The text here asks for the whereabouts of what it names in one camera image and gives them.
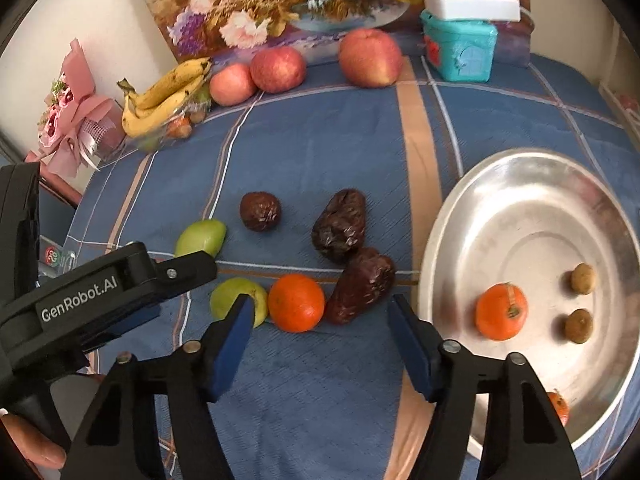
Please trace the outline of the person's left hand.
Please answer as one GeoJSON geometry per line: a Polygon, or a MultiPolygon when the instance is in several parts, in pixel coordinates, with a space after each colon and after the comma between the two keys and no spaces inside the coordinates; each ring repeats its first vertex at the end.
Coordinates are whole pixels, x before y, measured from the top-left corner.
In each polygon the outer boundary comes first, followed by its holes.
{"type": "Polygon", "coordinates": [[[60,470],[66,462],[65,451],[20,416],[1,411],[1,421],[29,466],[42,479],[41,469],[60,470]]]}

